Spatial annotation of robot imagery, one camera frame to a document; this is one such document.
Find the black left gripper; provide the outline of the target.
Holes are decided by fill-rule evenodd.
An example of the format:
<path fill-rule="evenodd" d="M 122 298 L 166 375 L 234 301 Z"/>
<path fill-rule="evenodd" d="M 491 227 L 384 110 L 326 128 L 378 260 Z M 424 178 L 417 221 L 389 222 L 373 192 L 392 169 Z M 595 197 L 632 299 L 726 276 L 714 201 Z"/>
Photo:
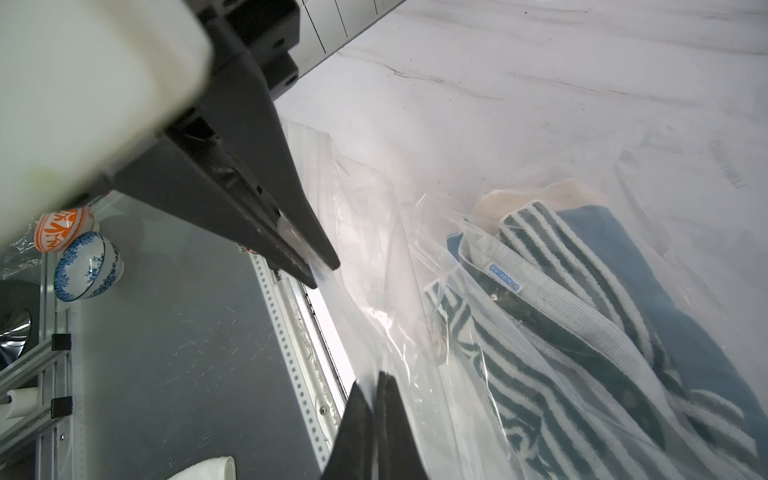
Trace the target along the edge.
<path fill-rule="evenodd" d="M 283 222 L 290 223 L 330 269 L 340 267 L 304 194 L 274 105 L 299 78 L 289 53 L 300 39 L 299 5 L 292 0 L 185 4 L 215 50 L 210 83 L 197 109 L 231 153 L 233 169 L 206 166 L 193 157 L 203 149 L 161 136 L 111 171 L 110 186 L 236 242 L 315 288 L 307 261 L 278 232 Z M 264 203 L 254 197 L 259 195 Z"/>

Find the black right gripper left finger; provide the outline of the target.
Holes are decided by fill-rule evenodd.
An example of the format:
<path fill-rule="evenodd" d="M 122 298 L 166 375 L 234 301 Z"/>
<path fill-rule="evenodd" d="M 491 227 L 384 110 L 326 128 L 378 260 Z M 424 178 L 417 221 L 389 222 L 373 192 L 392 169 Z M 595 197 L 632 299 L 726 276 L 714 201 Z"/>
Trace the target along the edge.
<path fill-rule="evenodd" d="M 371 480 L 374 414 L 355 382 L 321 480 Z"/>

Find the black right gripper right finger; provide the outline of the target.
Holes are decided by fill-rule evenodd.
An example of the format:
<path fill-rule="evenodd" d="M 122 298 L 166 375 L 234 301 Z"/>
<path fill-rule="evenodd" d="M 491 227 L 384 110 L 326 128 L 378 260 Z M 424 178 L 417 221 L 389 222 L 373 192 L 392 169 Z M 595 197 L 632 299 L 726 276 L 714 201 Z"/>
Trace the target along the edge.
<path fill-rule="evenodd" d="M 374 431 L 379 479 L 428 479 L 397 381 L 383 371 L 377 382 Z"/>

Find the green white striped towel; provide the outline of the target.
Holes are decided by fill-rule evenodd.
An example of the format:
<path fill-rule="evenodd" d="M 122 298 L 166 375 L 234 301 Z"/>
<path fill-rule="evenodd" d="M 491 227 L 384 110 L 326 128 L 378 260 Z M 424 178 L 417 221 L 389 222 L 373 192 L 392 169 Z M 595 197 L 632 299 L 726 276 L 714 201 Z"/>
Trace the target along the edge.
<path fill-rule="evenodd" d="M 684 385 L 618 277 L 539 200 L 462 220 L 425 290 L 524 474 L 763 479 L 744 413 Z"/>

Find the clear plastic vacuum bag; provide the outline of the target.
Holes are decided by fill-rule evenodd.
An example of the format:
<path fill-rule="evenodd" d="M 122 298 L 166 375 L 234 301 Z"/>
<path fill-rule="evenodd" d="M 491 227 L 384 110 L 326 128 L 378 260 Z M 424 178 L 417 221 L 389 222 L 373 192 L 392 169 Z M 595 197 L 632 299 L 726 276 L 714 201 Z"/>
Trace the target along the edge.
<path fill-rule="evenodd" d="M 753 389 L 583 183 L 404 205 L 283 130 L 341 261 L 310 259 L 355 375 L 326 476 L 766 477 Z"/>

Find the teal and beige towel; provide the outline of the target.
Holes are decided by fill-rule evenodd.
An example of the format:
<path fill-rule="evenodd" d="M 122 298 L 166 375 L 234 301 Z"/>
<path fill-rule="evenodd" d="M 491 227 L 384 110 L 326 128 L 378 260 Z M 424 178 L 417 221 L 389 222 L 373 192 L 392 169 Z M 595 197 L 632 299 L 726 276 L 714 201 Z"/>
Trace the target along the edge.
<path fill-rule="evenodd" d="M 752 388 L 715 340 L 678 308 L 608 208 L 604 196 L 578 180 L 567 179 L 532 193 L 494 190 L 479 201 L 475 215 L 497 222 L 531 200 L 541 200 L 552 207 L 618 277 L 640 313 L 659 334 L 685 386 L 714 392 L 742 410 L 746 431 L 756 441 L 758 456 L 765 462 L 767 415 Z"/>

